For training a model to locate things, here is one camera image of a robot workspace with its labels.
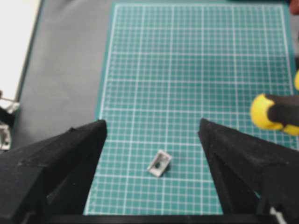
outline small metal part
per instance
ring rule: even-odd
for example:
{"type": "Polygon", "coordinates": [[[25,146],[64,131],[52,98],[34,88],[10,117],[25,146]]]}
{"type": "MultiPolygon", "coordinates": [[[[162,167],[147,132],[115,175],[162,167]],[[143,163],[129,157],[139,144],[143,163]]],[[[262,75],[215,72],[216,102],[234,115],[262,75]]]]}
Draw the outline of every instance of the small metal part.
{"type": "Polygon", "coordinates": [[[171,156],[166,152],[159,150],[154,160],[149,165],[148,171],[153,175],[155,175],[156,177],[160,177],[166,170],[170,161],[171,161],[171,156]]]}
{"type": "Polygon", "coordinates": [[[278,221],[279,224],[287,224],[287,222],[285,221],[285,218],[284,218],[284,215],[282,214],[282,212],[276,211],[276,209],[274,207],[270,208],[270,214],[276,216],[276,219],[277,219],[277,221],[278,221]]]}
{"type": "Polygon", "coordinates": [[[11,147],[11,135],[8,125],[0,125],[0,150],[9,150],[11,147]]]}

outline white surface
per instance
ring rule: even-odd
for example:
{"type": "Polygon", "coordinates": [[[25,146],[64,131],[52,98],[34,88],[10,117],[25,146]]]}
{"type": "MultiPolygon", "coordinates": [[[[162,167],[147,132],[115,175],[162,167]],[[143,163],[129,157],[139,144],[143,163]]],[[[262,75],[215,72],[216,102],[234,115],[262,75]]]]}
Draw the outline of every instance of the white surface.
{"type": "MultiPolygon", "coordinates": [[[[40,0],[0,2],[0,90],[15,99],[40,0]]],[[[8,102],[0,100],[0,106],[8,102]]]]}

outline metal bracket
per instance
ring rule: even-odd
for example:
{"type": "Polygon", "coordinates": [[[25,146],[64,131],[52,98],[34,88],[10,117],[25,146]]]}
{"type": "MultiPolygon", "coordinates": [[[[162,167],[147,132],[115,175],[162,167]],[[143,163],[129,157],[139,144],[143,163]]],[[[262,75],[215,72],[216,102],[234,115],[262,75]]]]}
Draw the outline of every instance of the metal bracket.
{"type": "Polygon", "coordinates": [[[0,125],[0,150],[9,150],[11,147],[11,134],[8,125],[0,125]]]}
{"type": "Polygon", "coordinates": [[[171,161],[171,156],[166,152],[159,150],[154,160],[148,167],[148,171],[156,177],[160,177],[166,170],[167,166],[171,161]]]}

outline gray object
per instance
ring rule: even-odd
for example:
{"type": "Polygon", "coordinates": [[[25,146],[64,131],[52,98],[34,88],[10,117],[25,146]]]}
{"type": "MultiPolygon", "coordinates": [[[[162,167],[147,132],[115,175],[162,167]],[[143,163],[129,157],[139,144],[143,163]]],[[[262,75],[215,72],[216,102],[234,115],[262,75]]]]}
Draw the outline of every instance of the gray object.
{"type": "Polygon", "coordinates": [[[166,152],[159,150],[156,154],[154,160],[148,167],[148,171],[155,175],[156,177],[160,177],[168,167],[171,161],[171,156],[166,152]]]}

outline metal part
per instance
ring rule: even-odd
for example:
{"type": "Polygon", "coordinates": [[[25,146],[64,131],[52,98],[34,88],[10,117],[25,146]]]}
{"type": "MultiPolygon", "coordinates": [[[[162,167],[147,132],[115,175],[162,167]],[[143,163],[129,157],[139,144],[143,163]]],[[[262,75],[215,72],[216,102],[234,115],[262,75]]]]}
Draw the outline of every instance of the metal part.
{"type": "Polygon", "coordinates": [[[8,125],[0,125],[0,150],[9,150],[11,147],[11,133],[8,125]]]}
{"type": "Polygon", "coordinates": [[[160,177],[171,161],[171,156],[166,152],[159,150],[154,160],[148,167],[148,171],[156,177],[160,177]]]}
{"type": "Polygon", "coordinates": [[[0,100],[8,101],[7,107],[0,107],[0,150],[9,150],[12,145],[11,131],[14,127],[15,112],[20,108],[20,103],[14,100],[2,97],[3,92],[0,91],[0,100]]]}
{"type": "Polygon", "coordinates": [[[281,212],[276,211],[274,207],[271,207],[270,214],[276,216],[276,219],[279,224],[287,224],[287,222],[284,219],[284,215],[281,212]]]}

